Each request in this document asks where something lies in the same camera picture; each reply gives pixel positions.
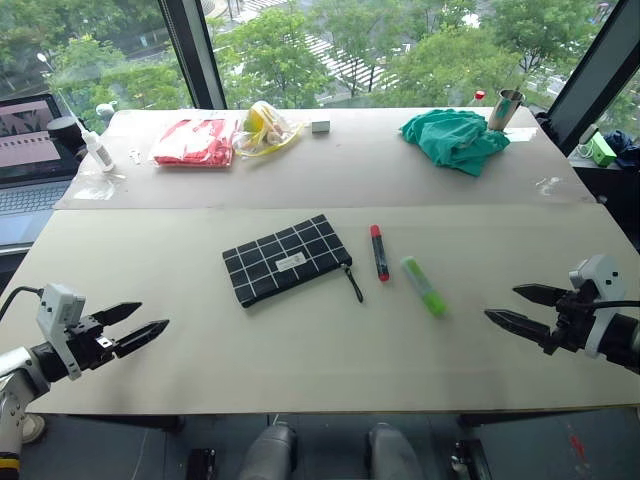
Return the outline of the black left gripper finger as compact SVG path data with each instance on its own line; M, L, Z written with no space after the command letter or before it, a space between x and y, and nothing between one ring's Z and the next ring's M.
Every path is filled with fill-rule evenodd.
M114 354L117 358L124 358L156 339L165 330L168 324L168 319L157 320L149 322L148 324L134 330L130 334L116 341Z
M122 302L93 313L92 318L99 324L116 324L128 318L141 306L141 302Z

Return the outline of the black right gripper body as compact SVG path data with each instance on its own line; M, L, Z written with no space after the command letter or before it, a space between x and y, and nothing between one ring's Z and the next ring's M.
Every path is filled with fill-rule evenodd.
M558 348L577 352L585 347L594 323L594 312L590 305L597 298L595 287L579 287L577 290L551 288L552 305L558 317L549 340L550 353Z

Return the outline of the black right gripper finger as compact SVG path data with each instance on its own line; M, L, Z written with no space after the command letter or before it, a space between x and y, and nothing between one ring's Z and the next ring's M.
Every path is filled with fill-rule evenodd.
M535 304L555 307L572 298L573 292L542 284L523 284L512 288L521 297Z
M547 325L506 309L485 309L484 314L502 329L536 343L546 354L556 351L549 343L551 331Z

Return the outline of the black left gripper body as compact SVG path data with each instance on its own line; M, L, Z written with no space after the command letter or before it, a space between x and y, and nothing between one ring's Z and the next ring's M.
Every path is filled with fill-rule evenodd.
M95 370L115 358L115 341L103 335L113 323L108 315L90 315L64 327L66 344L81 370Z

